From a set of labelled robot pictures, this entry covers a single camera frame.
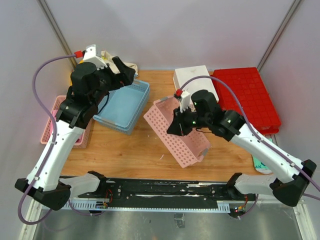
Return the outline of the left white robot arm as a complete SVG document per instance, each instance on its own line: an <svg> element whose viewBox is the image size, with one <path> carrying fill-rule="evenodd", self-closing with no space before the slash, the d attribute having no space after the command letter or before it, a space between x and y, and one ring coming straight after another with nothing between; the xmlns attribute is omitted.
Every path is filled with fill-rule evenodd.
<svg viewBox="0 0 320 240"><path fill-rule="evenodd" d="M69 199L85 193L101 198L107 193L106 177L95 171L61 179L61 171L77 139L84 133L98 106L110 92L133 83L136 71L113 57L119 72L107 66L82 62L70 75L72 85L55 116L50 116L53 132L36 166L15 188L51 210L60 210Z"/></svg>

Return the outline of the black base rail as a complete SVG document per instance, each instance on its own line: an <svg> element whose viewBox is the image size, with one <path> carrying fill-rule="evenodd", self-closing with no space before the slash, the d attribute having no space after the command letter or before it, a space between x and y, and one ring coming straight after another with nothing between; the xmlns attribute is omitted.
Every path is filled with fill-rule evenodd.
<svg viewBox="0 0 320 240"><path fill-rule="evenodd" d="M79 198L101 199L124 202L126 199L135 203L148 202L172 207L181 207L197 201L254 201L254 194L233 193L225 182L201 182L163 179L107 178L97 193L85 192Z"/></svg>

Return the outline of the white perforated basket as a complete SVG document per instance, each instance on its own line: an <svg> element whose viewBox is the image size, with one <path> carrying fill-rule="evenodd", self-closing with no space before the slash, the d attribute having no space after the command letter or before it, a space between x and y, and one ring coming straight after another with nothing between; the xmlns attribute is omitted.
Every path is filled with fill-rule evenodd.
<svg viewBox="0 0 320 240"><path fill-rule="evenodd" d="M183 68L176 68L173 74L173 83L175 89L179 89L188 80L198 76L209 76L208 69L205 65L190 66ZM183 88L185 91L191 95L199 90L208 90L213 93L217 102L219 102L219 97L214 84L210 78L198 78L188 83L186 87Z"/></svg>

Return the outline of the small pink side basket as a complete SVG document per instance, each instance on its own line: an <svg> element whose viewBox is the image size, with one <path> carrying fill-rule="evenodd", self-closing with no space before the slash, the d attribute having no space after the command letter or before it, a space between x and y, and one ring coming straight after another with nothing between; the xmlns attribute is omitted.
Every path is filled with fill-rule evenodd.
<svg viewBox="0 0 320 240"><path fill-rule="evenodd" d="M51 109L51 114L56 117L56 114L60 108L60 104L66 99L65 95L58 95L55 99L55 102L53 104L53 107ZM40 143L43 145L46 145L48 143L48 140L50 139L50 123L51 119L49 118L46 124L46 127L44 128L42 137L40 139ZM93 119L90 120L88 123L86 129L83 132L82 138L79 139L79 142L73 146L74 149L85 149L87 147L88 141L89 141L89 136L90 136L90 131L91 131L91 126L93 123Z"/></svg>

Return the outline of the large red plastic bin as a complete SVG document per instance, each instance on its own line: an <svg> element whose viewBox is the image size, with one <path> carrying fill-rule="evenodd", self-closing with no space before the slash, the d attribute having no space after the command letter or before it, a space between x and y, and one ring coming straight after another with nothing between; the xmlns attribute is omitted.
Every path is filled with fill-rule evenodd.
<svg viewBox="0 0 320 240"><path fill-rule="evenodd" d="M256 67L216 69L212 76L231 88L249 122L260 133L279 132L281 120Z"/></svg>

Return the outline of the pink towel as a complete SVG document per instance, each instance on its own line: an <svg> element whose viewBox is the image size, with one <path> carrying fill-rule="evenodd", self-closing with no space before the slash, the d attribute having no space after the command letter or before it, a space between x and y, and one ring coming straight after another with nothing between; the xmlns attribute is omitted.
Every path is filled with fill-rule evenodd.
<svg viewBox="0 0 320 240"><path fill-rule="evenodd" d="M70 124L67 122L64 122L62 120L59 121L51 121L50 123L50 134L52 136L49 137L49 140L52 142L53 135L54 135L54 124L56 125L56 137L55 137L55 143L68 140L70 141L70 137L72 140L75 140L74 145L76 145L79 142L79 139L82 138L82 135L84 133L84 129L80 127L70 127Z"/></svg>

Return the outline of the blue perforated basket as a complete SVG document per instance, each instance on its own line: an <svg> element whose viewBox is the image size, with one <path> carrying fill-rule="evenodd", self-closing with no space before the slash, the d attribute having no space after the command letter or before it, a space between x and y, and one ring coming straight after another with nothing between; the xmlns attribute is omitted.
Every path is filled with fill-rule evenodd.
<svg viewBox="0 0 320 240"><path fill-rule="evenodd" d="M108 122L108 121L98 119L98 118L94 118L94 120L104 127L110 128L112 130L115 130L117 132L120 132L120 133L123 133L126 135L132 134L132 132L138 122L138 118L136 118L132 121L132 123L129 124L128 127L121 127L118 124L115 124L114 122Z"/></svg>
<svg viewBox="0 0 320 240"><path fill-rule="evenodd" d="M150 96L150 84L135 79L129 86L109 92L98 105L98 114L93 116L120 127L128 127L139 119Z"/></svg>

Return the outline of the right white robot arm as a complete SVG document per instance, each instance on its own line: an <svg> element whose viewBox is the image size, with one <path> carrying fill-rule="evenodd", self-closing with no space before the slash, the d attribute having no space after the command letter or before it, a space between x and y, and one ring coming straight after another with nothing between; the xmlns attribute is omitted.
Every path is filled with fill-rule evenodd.
<svg viewBox="0 0 320 240"><path fill-rule="evenodd" d="M258 158L270 170L269 175L235 173L227 182L226 193L232 200L243 195L270 195L295 207L317 168L312 160L302 161L269 141L234 110L222 110L213 93L199 90L193 94L178 89L174 97L179 107L167 133L187 136L192 130L207 128L212 134L232 142Z"/></svg>

